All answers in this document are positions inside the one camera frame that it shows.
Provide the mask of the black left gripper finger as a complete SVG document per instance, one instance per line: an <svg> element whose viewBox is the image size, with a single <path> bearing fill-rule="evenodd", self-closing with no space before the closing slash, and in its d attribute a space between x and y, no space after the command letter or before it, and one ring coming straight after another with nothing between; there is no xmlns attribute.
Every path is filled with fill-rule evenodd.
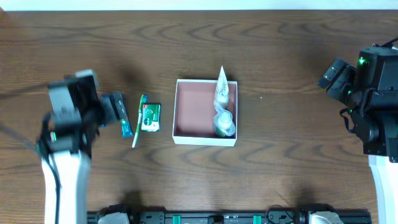
<svg viewBox="0 0 398 224"><path fill-rule="evenodd" d="M121 92L112 92L111 94L115 115L119 120L128 120L127 109L124 104L123 95Z"/></svg>
<svg viewBox="0 0 398 224"><path fill-rule="evenodd" d="M111 124L117 121L116 113L114 110L111 97L109 95L101 96L101 105L104 111L104 118L102 124Z"/></svg>

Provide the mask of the white leaf-print tube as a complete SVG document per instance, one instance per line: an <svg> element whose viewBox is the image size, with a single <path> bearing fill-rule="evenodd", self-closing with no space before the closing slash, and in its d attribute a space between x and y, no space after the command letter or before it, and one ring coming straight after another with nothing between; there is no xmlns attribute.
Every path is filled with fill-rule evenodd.
<svg viewBox="0 0 398 224"><path fill-rule="evenodd" d="M224 72L224 68L221 67L220 74L216 82L215 97L213 104L219 105L223 109L226 109L228 107L228 103L229 103L229 86L226 74Z"/></svg>

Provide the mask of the clear pump spray bottle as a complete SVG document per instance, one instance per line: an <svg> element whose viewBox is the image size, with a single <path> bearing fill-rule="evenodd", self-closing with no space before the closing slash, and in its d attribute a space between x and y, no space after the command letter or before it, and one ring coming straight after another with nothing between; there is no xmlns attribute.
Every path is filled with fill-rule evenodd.
<svg viewBox="0 0 398 224"><path fill-rule="evenodd" d="M234 136L236 127L233 122L233 114L224 109L219 103L214 104L217 114L213 118L214 132L222 138Z"/></svg>

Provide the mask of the blue disposable razor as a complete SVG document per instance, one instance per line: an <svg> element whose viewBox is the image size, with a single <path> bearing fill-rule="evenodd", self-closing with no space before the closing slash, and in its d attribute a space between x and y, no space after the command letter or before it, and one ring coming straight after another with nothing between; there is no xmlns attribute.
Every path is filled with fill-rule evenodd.
<svg viewBox="0 0 398 224"><path fill-rule="evenodd" d="M110 100L108 95L102 95L100 99L101 103L101 108L103 110L103 118L101 120L101 126L105 127L111 120L111 106L110 106Z"/></svg>

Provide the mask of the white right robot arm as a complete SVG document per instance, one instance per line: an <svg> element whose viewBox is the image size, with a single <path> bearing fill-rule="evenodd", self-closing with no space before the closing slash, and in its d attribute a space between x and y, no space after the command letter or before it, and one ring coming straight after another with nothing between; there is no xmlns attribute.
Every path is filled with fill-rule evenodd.
<svg viewBox="0 0 398 224"><path fill-rule="evenodd" d="M366 47L356 66L337 58L318 85L344 104L345 127L363 143L379 222L397 223L397 47L392 42Z"/></svg>

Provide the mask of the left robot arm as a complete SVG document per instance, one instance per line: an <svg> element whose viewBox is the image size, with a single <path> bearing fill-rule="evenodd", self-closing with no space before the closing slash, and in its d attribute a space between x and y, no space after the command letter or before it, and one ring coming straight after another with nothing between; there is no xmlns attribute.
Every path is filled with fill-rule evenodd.
<svg viewBox="0 0 398 224"><path fill-rule="evenodd" d="M87 223L93 142L100 128L127 122L122 94L98 96L97 89L91 70L48 85L52 110L43 119L35 149L45 177L46 223Z"/></svg>

